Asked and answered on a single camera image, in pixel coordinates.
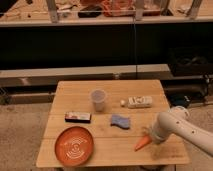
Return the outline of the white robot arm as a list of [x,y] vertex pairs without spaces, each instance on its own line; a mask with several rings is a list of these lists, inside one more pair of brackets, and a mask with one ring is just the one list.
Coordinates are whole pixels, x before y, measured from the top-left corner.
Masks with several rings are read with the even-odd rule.
[[213,133],[190,123],[188,116],[188,110],[182,106],[158,113],[145,138],[155,144],[161,144],[171,134],[175,134],[213,157]]

